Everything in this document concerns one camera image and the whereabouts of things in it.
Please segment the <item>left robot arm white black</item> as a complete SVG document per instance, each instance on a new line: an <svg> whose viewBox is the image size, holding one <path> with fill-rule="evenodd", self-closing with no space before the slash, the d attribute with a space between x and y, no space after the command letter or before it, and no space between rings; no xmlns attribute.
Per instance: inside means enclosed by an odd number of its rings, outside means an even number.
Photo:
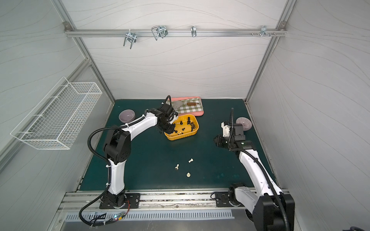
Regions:
<svg viewBox="0 0 370 231"><path fill-rule="evenodd" d="M99 199L102 199L104 204L113 208L120 209L126 206L127 210L130 210L130 200L125 193L124 170L127 159L132 151L131 146L133 139L147 129L155 126L157 126L160 131L171 134L174 132L175 121L177 119L178 113L172 106L171 96L168 95L165 100L161 102L159 108L145 110L140 118L121 126L100 128L89 135L87 146L94 156L105 161L106 168L108 169L108 181L105 190L97 198L80 209L79 218L84 224L89 227L105 226L121 220L128 214L127 212L121 212L113 218L98 222L97 220L101 218L100 216L87 220L83 217L82 213ZM91 143L92 138L103 131L109 131L103 148L105 153L104 156L100 155L92 147Z"/></svg>

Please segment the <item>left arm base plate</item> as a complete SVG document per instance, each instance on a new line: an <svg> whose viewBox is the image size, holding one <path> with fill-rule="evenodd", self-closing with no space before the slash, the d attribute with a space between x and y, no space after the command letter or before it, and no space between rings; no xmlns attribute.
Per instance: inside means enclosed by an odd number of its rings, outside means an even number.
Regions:
<svg viewBox="0 0 370 231"><path fill-rule="evenodd" d="M107 192L101 199L100 209L136 209L140 202L139 193L120 193L118 195Z"/></svg>

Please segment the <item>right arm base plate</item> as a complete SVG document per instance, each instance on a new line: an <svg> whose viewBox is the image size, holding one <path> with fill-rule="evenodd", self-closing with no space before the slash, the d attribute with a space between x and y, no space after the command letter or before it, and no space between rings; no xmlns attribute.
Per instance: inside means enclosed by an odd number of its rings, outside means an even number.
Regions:
<svg viewBox="0 0 370 231"><path fill-rule="evenodd" d="M241 206L241 204L231 202L227 192L212 192L210 198L215 201L217 208L237 208Z"/></svg>

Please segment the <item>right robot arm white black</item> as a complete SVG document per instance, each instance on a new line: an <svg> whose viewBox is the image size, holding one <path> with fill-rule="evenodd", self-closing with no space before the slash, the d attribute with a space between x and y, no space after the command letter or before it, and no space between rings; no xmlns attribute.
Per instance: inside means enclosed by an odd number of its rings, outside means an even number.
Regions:
<svg viewBox="0 0 370 231"><path fill-rule="evenodd" d="M234 121L233 112L221 128L223 133L214 138L214 143L236 155L254 186L251 190L243 183L232 184L227 194L229 204L243 206L258 231L294 230L293 197L284 193L269 175L253 143L246 140L243 125Z"/></svg>

